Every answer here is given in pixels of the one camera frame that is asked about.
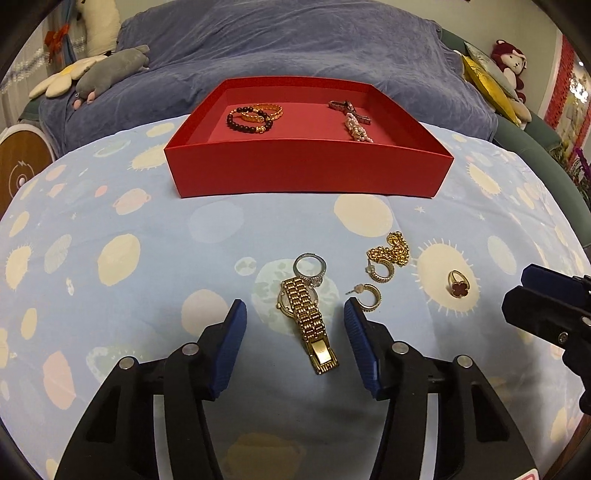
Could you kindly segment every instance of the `gray stuffed animal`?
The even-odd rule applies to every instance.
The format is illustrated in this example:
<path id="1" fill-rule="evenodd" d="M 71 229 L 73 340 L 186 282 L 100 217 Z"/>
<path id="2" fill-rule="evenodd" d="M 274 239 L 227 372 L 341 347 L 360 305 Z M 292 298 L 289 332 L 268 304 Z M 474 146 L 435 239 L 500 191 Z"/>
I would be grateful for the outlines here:
<path id="1" fill-rule="evenodd" d="M 150 48 L 147 45 L 140 45 L 118 51 L 103 61 L 95 63 L 76 85 L 77 99 L 74 102 L 74 110 L 78 110 L 84 101 L 94 102 L 115 83 L 134 73 L 148 70 L 150 60 L 145 54 L 149 51 Z"/>

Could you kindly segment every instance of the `screw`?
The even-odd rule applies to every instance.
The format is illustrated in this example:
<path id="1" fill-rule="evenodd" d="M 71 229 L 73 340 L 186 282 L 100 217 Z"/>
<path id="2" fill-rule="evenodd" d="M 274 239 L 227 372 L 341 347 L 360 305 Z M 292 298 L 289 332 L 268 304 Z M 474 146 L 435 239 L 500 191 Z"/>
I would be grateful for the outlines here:
<path id="1" fill-rule="evenodd" d="M 129 370 L 134 364 L 135 360 L 130 356 L 126 356 L 119 361 L 119 368 L 122 370 Z"/>
<path id="2" fill-rule="evenodd" d="M 196 343 L 188 343 L 183 346 L 183 353 L 187 356 L 195 355 L 199 351 L 199 345 Z"/>
<path id="3" fill-rule="evenodd" d="M 408 353 L 408 345 L 404 342 L 396 342 L 392 345 L 392 351 L 399 355 L 404 355 L 405 353 Z"/>
<path id="4" fill-rule="evenodd" d="M 472 361 L 472 358 L 470 358 L 469 356 L 460 355 L 459 357 L 457 357 L 457 364 L 460 365 L 460 367 L 470 368 L 472 365 L 474 365 L 474 362 Z"/>

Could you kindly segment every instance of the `yellow pillow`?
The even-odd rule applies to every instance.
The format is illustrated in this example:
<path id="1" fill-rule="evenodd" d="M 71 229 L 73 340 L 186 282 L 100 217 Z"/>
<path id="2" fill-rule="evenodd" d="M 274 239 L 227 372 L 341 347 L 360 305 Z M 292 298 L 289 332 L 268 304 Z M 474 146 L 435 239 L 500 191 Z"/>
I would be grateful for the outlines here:
<path id="1" fill-rule="evenodd" d="M 499 84 L 471 58 L 462 55 L 462 60 L 466 72 L 482 96 L 496 108 L 497 112 L 520 127 L 521 121 L 517 118 L 507 95 Z"/>

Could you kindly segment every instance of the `silver ring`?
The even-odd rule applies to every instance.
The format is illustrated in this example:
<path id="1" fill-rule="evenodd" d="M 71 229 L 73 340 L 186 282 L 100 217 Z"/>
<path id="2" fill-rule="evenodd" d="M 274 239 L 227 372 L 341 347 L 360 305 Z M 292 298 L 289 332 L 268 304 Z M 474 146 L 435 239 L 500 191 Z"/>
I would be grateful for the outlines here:
<path id="1" fill-rule="evenodd" d="M 297 264 L 300 262 L 300 260 L 303 260 L 304 258 L 315 258 L 316 260 L 318 260 L 320 262 L 320 273 L 318 273 L 317 275 L 304 275 L 302 272 L 300 272 L 297 269 Z M 295 259 L 294 262 L 294 274 L 296 277 L 300 277 L 305 284 L 309 285 L 310 287 L 316 288 L 316 287 L 320 287 L 322 285 L 322 277 L 324 277 L 324 274 L 326 273 L 326 262 L 324 261 L 324 258 L 319 257 L 316 254 L 302 254 L 300 255 L 298 258 Z"/>

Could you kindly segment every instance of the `light blue bedsheet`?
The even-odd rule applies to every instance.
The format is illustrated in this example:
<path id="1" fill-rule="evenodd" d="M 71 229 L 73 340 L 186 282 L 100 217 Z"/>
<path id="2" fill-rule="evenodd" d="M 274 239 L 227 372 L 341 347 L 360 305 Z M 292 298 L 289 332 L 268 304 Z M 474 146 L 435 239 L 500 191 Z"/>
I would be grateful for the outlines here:
<path id="1" fill-rule="evenodd" d="M 248 308 L 246 335 L 228 390 L 205 405 L 225 478 L 369 478 L 387 404 L 363 389 L 342 306 L 345 292 L 371 282 L 366 250 L 398 229 L 412 260 L 379 286 L 384 300 L 368 318 L 424 355 L 472 356 L 540 469 L 549 467 L 581 417 L 582 385 L 561 350 L 505 323 L 501 302 L 530 263 L 568 275 L 589 274 L 591 266 L 519 157 L 428 127 L 455 156 L 433 199 L 180 199 L 163 146 L 183 120 L 66 155 L 20 190 L 0 222 L 0 414 L 45 478 L 119 358 L 168 356 L 222 321 L 236 298 Z M 328 264 L 320 310 L 340 366 L 321 377 L 292 321 L 275 308 L 280 281 L 305 252 Z M 470 280 L 466 298 L 446 291 L 450 270 Z"/>

